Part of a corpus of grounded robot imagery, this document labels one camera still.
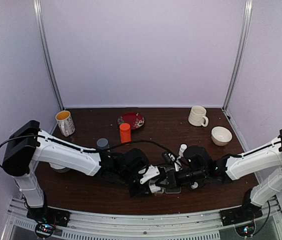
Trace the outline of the clear plastic pill organizer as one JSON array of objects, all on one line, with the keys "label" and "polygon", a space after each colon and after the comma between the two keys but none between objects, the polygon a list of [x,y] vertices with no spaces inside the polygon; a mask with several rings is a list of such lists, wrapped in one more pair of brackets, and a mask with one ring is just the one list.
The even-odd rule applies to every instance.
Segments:
[{"label": "clear plastic pill organizer", "polygon": [[181,192],[181,187],[176,187],[176,188],[163,188],[161,187],[161,191],[158,193],[155,193],[155,195],[160,195],[160,194],[179,194]]}]

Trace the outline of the white bottle cap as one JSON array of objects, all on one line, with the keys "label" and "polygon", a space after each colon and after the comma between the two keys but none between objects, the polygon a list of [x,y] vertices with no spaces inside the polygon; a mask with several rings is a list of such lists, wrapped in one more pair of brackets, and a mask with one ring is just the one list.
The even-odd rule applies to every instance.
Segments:
[{"label": "white bottle cap", "polygon": [[191,188],[192,188],[192,189],[196,189],[198,186],[199,186],[198,183],[195,182],[193,185],[191,185]]}]

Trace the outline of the grey lid pill bottle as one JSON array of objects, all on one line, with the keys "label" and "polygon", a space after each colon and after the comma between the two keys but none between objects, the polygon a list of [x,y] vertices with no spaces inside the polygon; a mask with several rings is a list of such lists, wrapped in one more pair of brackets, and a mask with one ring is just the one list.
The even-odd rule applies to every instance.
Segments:
[{"label": "grey lid pill bottle", "polygon": [[109,151],[109,141],[106,138],[100,138],[96,142],[97,148],[99,150],[107,150]]}]

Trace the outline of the orange pill bottle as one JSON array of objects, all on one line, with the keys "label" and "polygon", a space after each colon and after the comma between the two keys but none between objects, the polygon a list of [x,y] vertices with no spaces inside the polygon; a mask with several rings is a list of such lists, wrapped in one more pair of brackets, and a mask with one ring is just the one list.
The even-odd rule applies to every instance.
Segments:
[{"label": "orange pill bottle", "polygon": [[122,143],[127,143],[131,141],[131,126],[128,123],[122,123],[119,126],[120,139]]}]

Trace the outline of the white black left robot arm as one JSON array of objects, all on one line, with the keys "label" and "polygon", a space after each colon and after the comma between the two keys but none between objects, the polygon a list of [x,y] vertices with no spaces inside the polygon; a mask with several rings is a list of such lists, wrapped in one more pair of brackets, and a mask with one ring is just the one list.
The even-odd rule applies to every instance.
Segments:
[{"label": "white black left robot arm", "polygon": [[6,149],[0,167],[14,178],[28,208],[33,209],[34,215],[42,222],[50,221],[53,212],[46,206],[46,195],[30,168],[32,161],[49,163],[55,169],[76,170],[87,176],[101,176],[145,191],[149,190],[148,181],[160,174],[158,167],[150,165],[140,149],[121,154],[85,148],[53,137],[41,130],[35,120],[19,128],[0,144],[3,146]]}]

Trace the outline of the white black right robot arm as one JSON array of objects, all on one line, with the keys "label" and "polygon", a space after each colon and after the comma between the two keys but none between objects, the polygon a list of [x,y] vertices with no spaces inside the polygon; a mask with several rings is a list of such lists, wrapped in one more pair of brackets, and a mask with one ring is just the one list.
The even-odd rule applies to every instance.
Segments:
[{"label": "white black right robot arm", "polygon": [[194,184],[227,184],[263,169],[277,167],[262,183],[249,189],[237,217],[247,221],[271,197],[282,190],[282,129],[277,138],[254,150],[241,154],[227,154],[212,160],[207,150],[193,145],[185,149],[183,157],[188,168],[165,171],[155,184],[165,190],[174,190]]}]

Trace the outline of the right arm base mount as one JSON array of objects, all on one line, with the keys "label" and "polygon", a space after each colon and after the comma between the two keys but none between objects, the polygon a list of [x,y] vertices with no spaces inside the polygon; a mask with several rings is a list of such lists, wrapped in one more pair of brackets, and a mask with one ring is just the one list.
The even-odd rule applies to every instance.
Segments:
[{"label": "right arm base mount", "polygon": [[247,203],[240,207],[221,210],[222,224],[224,227],[234,225],[238,236],[251,238],[256,233],[255,218],[263,216],[261,209],[261,206]]}]

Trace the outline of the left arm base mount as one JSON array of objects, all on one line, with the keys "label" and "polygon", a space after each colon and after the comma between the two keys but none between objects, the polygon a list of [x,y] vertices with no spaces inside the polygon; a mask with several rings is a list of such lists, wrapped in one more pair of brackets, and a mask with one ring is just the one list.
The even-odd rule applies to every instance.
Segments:
[{"label": "left arm base mount", "polygon": [[40,208],[31,208],[25,201],[24,206],[27,209],[27,218],[36,222],[34,233],[40,239],[51,237],[56,227],[67,227],[70,217],[70,212],[50,208],[46,205]]}]

